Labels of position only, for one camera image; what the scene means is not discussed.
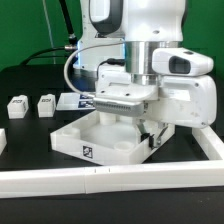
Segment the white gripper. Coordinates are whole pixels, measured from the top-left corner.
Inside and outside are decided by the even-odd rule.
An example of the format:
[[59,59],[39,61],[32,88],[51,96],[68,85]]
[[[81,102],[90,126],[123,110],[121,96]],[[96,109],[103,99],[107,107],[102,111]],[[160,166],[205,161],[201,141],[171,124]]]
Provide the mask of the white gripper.
[[[104,70],[96,83],[94,106],[101,112],[140,119],[137,121],[140,138],[148,139],[149,147],[155,149],[162,145],[168,124],[193,128],[211,125],[217,114],[217,92],[208,75],[159,75],[143,85],[134,82],[130,73]],[[161,123],[150,134],[144,120]]]

